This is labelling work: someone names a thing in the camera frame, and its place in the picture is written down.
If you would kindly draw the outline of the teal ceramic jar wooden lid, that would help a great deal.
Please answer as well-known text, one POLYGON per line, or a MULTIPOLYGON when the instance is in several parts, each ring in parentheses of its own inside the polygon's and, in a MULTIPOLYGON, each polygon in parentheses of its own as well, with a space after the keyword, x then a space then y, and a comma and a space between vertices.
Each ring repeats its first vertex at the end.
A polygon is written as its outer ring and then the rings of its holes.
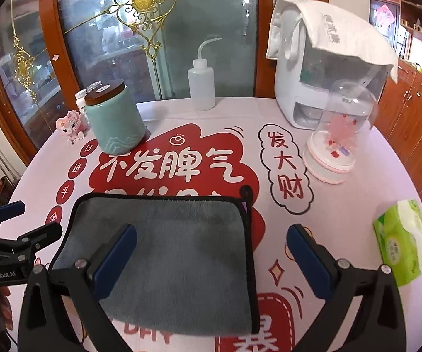
POLYGON ((146 126, 122 79, 94 88, 85 100, 89 124, 104 153, 125 154, 143 140, 146 126))

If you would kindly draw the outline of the pink cat figurine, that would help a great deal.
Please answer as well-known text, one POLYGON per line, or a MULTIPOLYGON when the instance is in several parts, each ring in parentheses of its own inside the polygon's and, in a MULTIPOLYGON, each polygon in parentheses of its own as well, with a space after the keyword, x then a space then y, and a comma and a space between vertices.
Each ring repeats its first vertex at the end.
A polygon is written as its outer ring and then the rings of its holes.
POLYGON ((66 141, 69 145, 82 140, 88 128, 85 117, 75 110, 68 111, 66 116, 57 119, 55 127, 66 135, 66 141))

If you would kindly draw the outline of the wooden cabinet with shelves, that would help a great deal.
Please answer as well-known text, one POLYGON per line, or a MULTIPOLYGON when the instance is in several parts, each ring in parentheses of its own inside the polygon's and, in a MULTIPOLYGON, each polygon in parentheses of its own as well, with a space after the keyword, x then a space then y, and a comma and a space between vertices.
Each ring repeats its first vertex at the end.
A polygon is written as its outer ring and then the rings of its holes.
POLYGON ((407 170, 422 201, 422 3, 371 0, 370 22, 398 61, 397 82, 387 81, 375 126, 407 170))

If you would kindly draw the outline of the glass dome pink figurine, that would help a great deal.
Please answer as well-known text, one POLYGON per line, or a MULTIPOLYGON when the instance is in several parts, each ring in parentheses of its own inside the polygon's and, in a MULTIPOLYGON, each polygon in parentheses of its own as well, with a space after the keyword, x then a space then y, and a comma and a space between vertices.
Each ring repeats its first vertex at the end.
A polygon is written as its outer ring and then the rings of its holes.
POLYGON ((377 114, 377 101, 367 87, 346 79, 336 81, 302 151, 308 172, 330 185, 345 182, 366 146, 377 114))

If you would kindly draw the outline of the white towel on appliance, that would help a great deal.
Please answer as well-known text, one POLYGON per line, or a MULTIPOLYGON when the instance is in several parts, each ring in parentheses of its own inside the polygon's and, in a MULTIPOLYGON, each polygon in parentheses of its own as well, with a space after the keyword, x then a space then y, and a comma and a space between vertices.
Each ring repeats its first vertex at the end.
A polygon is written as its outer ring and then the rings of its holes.
POLYGON ((292 11, 296 13, 295 22, 304 24, 309 41, 317 50, 388 66, 391 79, 398 81, 398 57, 375 27, 354 13, 318 0, 277 0, 270 19, 267 59, 277 58, 283 14, 292 11))

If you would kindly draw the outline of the white countertop appliance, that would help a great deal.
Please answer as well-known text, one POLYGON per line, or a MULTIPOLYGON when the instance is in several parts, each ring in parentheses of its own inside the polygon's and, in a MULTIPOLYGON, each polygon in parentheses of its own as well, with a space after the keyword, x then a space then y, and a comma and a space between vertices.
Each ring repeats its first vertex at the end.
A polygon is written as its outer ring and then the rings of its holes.
POLYGON ((354 56, 314 48, 294 11, 283 14, 282 43, 276 61, 275 97, 293 127, 313 130, 325 109, 330 88, 342 79, 361 84, 380 97, 390 67, 371 65, 354 56))

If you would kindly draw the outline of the glass sliding door gold ornament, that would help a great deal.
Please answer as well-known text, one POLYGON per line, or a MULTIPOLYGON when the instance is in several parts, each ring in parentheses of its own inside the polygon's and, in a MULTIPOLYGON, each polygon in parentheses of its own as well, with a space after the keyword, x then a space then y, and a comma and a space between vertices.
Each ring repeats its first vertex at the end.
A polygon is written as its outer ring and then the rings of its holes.
POLYGON ((211 38, 218 96, 273 97, 275 2, 0 0, 0 160, 24 169, 96 81, 123 80, 138 103, 187 97, 187 69, 211 38))

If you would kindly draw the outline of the white pill bottle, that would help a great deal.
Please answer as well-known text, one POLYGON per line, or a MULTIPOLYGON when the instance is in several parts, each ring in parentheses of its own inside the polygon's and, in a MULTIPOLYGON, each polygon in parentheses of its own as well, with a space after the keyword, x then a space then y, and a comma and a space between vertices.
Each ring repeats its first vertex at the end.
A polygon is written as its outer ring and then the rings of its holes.
POLYGON ((86 113, 86 89, 82 89, 75 94, 77 108, 81 114, 86 113))

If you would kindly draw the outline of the purple grey microfibre towel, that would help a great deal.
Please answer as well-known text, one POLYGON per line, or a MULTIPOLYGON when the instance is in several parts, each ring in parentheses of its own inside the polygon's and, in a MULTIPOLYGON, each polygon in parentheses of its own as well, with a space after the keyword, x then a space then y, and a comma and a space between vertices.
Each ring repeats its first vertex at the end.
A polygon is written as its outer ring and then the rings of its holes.
POLYGON ((92 259, 131 225, 135 250, 101 301, 110 318, 171 334, 255 334, 252 204, 248 185, 234 197, 89 193, 76 201, 50 268, 92 259))

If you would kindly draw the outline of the white squeeze wash bottle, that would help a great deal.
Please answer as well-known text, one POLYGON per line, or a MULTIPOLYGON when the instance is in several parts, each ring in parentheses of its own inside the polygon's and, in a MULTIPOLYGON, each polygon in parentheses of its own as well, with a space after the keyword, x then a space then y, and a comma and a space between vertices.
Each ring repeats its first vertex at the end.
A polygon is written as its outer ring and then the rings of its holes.
POLYGON ((221 37, 203 41, 198 47, 193 67, 188 70, 190 97, 197 111, 211 110, 216 104, 214 70, 202 56, 202 51, 206 45, 218 40, 221 37))

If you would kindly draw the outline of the green tissue pack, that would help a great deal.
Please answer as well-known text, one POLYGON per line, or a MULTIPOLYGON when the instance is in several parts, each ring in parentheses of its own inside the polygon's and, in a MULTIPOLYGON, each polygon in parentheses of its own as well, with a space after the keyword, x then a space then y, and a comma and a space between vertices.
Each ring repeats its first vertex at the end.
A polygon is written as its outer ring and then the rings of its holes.
POLYGON ((383 263, 398 286, 422 274, 422 212, 414 199, 400 200, 372 223, 383 263))

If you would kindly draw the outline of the pink printed tablecloth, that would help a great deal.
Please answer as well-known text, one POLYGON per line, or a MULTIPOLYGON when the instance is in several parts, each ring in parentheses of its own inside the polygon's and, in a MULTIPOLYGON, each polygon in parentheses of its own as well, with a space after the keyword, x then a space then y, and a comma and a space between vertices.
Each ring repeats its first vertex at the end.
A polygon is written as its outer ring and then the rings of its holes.
POLYGON ((139 111, 151 133, 140 153, 110 157, 92 135, 75 145, 52 135, 13 195, 25 213, 0 227, 0 237, 16 238, 49 219, 66 225, 77 199, 89 192, 232 195, 251 185, 259 334, 188 337, 116 321, 134 351, 290 351, 323 302, 287 250, 289 226, 303 225, 334 258, 376 269, 382 258, 373 222, 398 201, 418 199, 378 130, 346 181, 329 185, 305 171, 300 155, 309 132, 293 128, 274 99, 222 98, 210 111, 177 99, 141 103, 139 111))

